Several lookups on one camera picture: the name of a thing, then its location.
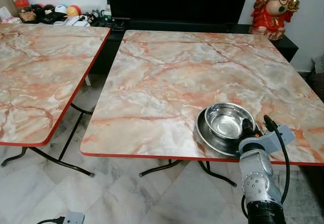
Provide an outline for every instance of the white power strip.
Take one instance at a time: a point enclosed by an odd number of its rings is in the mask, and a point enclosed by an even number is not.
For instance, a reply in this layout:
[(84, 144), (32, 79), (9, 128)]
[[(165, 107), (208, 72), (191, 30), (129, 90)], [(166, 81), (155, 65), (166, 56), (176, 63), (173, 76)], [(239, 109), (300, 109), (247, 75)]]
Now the white power strip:
[(79, 212), (68, 212), (63, 224), (83, 224), (85, 215)]

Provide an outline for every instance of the table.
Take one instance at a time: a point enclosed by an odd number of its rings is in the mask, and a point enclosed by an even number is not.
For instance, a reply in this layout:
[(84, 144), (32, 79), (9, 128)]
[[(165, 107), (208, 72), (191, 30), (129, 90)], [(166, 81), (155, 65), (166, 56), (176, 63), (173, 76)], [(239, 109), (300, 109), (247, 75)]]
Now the table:
[(36, 147), (50, 141), (108, 33), (108, 28), (0, 24), (0, 145), (22, 147), (18, 157), (30, 148), (48, 158)]
[[(288, 125), (291, 164), (324, 165), (324, 104), (265, 37), (246, 34), (125, 33), (82, 140), (87, 156), (238, 161), (193, 137), (199, 111), (242, 105)], [(271, 154), (284, 164), (283, 153)]]

